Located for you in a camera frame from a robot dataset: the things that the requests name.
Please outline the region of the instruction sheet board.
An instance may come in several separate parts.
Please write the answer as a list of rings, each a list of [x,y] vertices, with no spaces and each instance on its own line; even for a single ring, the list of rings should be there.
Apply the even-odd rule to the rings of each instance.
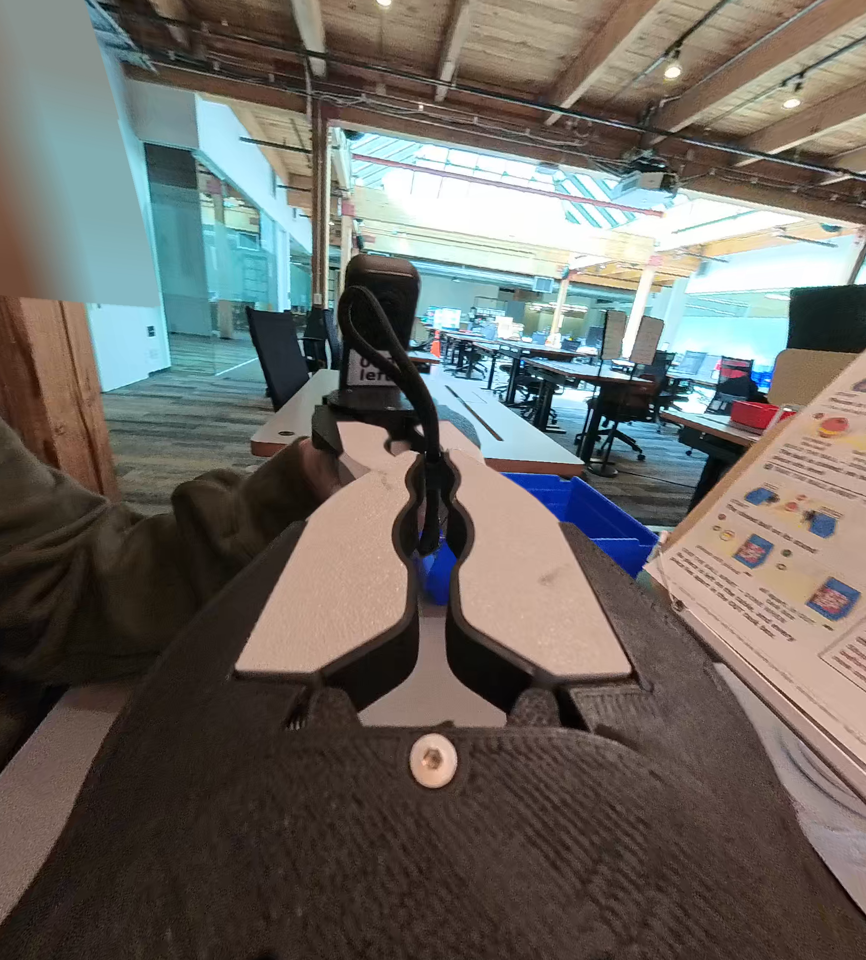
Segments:
[[[866,350],[753,445],[646,571],[866,803]]]

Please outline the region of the ceiling projector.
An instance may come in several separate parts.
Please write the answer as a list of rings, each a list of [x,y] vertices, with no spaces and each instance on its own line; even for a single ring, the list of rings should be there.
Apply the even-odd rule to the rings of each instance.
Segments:
[[[610,188],[613,201],[622,206],[645,209],[666,204],[679,192],[679,178],[669,170],[632,170]]]

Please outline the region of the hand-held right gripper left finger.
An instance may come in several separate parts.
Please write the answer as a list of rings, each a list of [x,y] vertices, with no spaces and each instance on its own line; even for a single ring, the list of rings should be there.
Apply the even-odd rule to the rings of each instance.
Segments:
[[[319,506],[235,662],[237,678],[342,690],[362,711],[410,676],[421,482],[421,457],[404,452]]]

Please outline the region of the long grey desk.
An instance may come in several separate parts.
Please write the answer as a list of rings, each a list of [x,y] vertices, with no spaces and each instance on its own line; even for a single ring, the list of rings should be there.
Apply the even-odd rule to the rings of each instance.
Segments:
[[[526,422],[490,392],[448,374],[423,376],[439,405],[465,417],[475,427],[486,462],[501,473],[543,474],[563,478],[581,476],[583,462],[553,438]],[[321,398],[339,386],[340,374],[320,370],[275,412],[250,439],[254,456],[268,458],[294,438],[307,436],[311,417]]]

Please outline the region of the black office chair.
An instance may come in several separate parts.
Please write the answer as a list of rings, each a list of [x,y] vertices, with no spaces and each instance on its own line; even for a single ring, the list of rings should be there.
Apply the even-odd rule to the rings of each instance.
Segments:
[[[612,478],[618,469],[611,460],[613,447],[617,441],[627,445],[636,455],[637,462],[644,462],[646,455],[642,448],[620,429],[621,425],[642,421],[651,410],[653,387],[651,381],[635,376],[620,379],[601,386],[596,401],[597,416],[594,440],[599,438],[603,425],[607,426],[606,438],[599,453],[592,457],[589,465],[592,472],[604,478]]]
[[[273,410],[278,412],[309,382],[310,374],[293,315],[246,306],[251,342],[267,384]]]

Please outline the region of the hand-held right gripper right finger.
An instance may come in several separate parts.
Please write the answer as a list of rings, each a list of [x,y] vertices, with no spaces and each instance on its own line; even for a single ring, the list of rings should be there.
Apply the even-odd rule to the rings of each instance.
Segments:
[[[623,684],[633,665],[555,515],[461,450],[443,455],[452,485],[447,542],[456,557],[446,655],[458,680],[510,713],[526,690],[558,696]]]

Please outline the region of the wooden desk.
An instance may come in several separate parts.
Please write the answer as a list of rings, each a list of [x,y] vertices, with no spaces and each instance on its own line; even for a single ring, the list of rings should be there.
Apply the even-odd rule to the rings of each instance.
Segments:
[[[734,467],[764,434],[763,430],[739,426],[733,423],[729,416],[721,414],[667,410],[659,416],[665,424],[678,427],[678,440],[686,447],[688,454],[699,452],[706,456],[687,508],[689,513],[699,506],[728,470]]]
[[[526,361],[526,368],[527,370],[533,372],[534,375],[540,379],[540,386],[535,400],[532,423],[535,428],[541,431],[545,431],[547,428],[549,415],[551,414],[552,409],[552,401],[555,391],[558,388],[565,387],[567,384],[573,382],[578,382],[583,385],[593,386],[596,388],[595,396],[592,400],[592,406],[589,408],[586,421],[584,422],[585,426],[581,433],[577,451],[577,456],[581,460],[589,461],[592,457],[594,457],[597,449],[603,443],[599,440],[599,438],[603,433],[604,425],[600,428],[602,432],[599,434],[599,438],[597,440],[594,440],[593,438],[598,419],[596,416],[595,406],[599,390],[604,384],[609,384],[620,379],[631,378],[631,376],[621,375],[609,370],[598,370],[596,366],[583,365],[576,362],[569,363],[565,361],[548,361],[535,358],[530,358]],[[651,381],[650,385],[653,387],[653,393],[651,396],[651,410],[645,417],[646,420],[649,420],[651,416],[655,414],[656,403],[658,402],[659,396],[662,392],[664,382],[662,378],[644,378]]]

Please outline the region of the red bin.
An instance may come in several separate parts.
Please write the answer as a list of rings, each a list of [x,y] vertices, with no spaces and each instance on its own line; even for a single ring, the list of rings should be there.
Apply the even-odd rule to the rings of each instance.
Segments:
[[[796,408],[787,405],[738,400],[730,406],[729,423],[737,430],[760,436],[797,413]]]

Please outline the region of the black panel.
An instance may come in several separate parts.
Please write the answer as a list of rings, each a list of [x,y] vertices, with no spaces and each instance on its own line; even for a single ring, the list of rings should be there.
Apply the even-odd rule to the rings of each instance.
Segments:
[[[786,347],[861,354],[866,350],[866,284],[791,289]]]

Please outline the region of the white stand base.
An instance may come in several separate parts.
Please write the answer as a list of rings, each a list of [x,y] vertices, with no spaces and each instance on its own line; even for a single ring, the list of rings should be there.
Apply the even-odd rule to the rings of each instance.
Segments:
[[[804,836],[866,917],[866,802],[727,666],[716,669],[751,721]]]

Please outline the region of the beige divider panel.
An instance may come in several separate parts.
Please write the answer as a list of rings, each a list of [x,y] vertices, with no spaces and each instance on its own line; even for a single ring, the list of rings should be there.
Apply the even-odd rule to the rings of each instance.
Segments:
[[[858,354],[787,348],[775,357],[767,402],[801,409],[816,399]]]

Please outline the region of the person's left forearm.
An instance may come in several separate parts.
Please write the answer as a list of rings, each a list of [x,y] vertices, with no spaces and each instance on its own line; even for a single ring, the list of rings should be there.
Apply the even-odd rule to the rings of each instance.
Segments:
[[[145,669],[340,486],[337,458],[302,438],[142,515],[45,465],[0,417],[0,682],[77,687]]]

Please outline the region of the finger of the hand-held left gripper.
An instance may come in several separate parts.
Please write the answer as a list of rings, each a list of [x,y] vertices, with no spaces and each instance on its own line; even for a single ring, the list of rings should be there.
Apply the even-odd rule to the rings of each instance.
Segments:
[[[439,444],[443,451],[462,451],[473,460],[484,459],[475,425],[467,418],[439,419]]]
[[[422,455],[410,438],[392,438],[385,427],[362,422],[340,422],[339,428],[341,488],[422,488]]]

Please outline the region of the blue plastic bin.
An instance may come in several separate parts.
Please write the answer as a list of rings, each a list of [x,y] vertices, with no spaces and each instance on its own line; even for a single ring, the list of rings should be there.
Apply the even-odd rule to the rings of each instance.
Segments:
[[[505,476],[541,502],[559,522],[576,526],[595,546],[631,578],[643,569],[657,542],[635,518],[579,477],[505,472]],[[418,561],[418,578],[427,597],[436,605],[448,602],[456,556],[446,540],[445,509],[440,510],[438,549]]]

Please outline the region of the wooden pillar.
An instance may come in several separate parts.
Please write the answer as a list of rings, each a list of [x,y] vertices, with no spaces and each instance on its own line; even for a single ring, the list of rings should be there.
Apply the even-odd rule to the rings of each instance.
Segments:
[[[83,303],[0,295],[0,416],[43,463],[121,498]]]

